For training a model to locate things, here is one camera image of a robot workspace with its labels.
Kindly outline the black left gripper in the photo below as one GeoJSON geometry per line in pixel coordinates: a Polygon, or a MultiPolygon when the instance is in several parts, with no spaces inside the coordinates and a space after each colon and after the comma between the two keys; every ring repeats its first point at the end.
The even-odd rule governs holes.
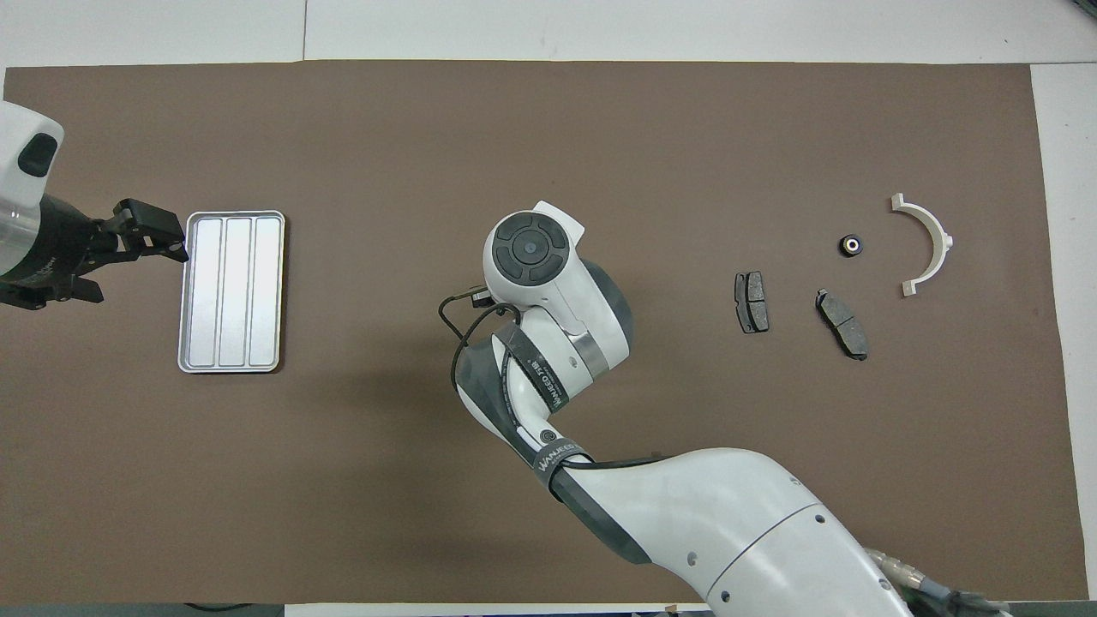
{"type": "Polygon", "coordinates": [[[89,254],[117,251],[163,256],[186,262],[185,235],[176,213],[137,199],[122,199],[113,207],[113,233],[102,218],[89,218],[78,207],[50,195],[37,207],[20,211],[3,220],[3,265],[1,303],[16,308],[44,308],[50,302],[102,303],[105,298],[97,282],[72,277],[54,287],[13,284],[57,284],[75,276],[89,254]]]}

